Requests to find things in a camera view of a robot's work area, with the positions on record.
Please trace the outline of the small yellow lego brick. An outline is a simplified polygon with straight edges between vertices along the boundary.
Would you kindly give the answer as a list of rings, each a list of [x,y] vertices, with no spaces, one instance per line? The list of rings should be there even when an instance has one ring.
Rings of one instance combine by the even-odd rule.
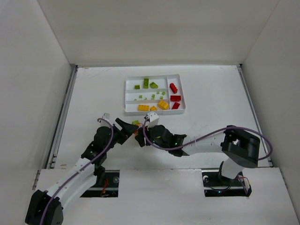
[[[157,111],[158,109],[157,109],[155,106],[152,106],[152,107],[150,108],[150,110],[151,110],[151,111]]]

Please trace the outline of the yellow lego brick large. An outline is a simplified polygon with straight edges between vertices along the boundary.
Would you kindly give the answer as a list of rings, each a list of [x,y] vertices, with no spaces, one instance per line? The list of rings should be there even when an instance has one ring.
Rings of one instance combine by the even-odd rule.
[[[157,106],[162,110],[168,110],[169,109],[169,104],[166,101],[163,101],[163,100],[159,101]]]

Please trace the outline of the red sloped lego brick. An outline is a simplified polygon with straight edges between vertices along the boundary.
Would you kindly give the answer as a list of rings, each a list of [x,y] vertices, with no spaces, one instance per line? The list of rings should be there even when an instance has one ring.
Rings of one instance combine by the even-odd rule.
[[[177,110],[180,106],[179,102],[174,102],[173,106],[172,106],[172,110]]]

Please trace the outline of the red lego brick large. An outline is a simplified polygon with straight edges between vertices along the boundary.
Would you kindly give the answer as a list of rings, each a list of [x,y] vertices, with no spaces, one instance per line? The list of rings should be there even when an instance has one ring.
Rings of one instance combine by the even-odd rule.
[[[170,96],[170,101],[172,101],[172,102],[180,102],[181,101],[181,96],[180,95],[171,95]]]

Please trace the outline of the green sloped lego brick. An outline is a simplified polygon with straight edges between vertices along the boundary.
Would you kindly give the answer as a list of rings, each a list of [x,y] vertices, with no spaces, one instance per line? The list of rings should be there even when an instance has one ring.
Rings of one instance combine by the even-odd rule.
[[[158,89],[158,85],[155,82],[150,83],[152,89]]]

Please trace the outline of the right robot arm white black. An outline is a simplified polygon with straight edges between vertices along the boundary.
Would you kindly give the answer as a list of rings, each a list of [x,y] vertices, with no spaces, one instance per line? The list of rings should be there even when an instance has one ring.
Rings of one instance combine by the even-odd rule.
[[[204,138],[172,134],[163,125],[140,127],[135,132],[135,139],[140,147],[146,145],[157,147],[175,157],[200,153],[224,153],[228,159],[221,163],[219,175],[228,179],[235,179],[245,168],[258,166],[260,139],[233,126],[205,135]]]

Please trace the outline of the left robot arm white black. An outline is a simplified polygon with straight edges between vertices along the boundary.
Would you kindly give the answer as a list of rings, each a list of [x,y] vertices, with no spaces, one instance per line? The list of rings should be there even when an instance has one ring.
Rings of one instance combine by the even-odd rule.
[[[25,223],[28,225],[61,225],[66,208],[105,175],[102,166],[107,152],[122,145],[139,127],[119,118],[116,124],[99,118],[100,127],[76,164],[59,181],[46,190],[36,190],[31,197]]]

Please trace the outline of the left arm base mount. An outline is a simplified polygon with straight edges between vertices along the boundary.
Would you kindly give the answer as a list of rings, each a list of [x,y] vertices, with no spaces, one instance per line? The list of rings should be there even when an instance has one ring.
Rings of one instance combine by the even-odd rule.
[[[106,170],[100,166],[96,171],[96,183],[81,198],[115,198],[119,194],[120,170]]]

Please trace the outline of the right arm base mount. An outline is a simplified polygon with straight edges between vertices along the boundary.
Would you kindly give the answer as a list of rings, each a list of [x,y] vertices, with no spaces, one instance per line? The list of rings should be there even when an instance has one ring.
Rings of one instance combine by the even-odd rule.
[[[222,176],[223,163],[218,169],[202,170],[204,195],[206,197],[250,197],[252,187],[249,179],[239,171],[234,179]]]

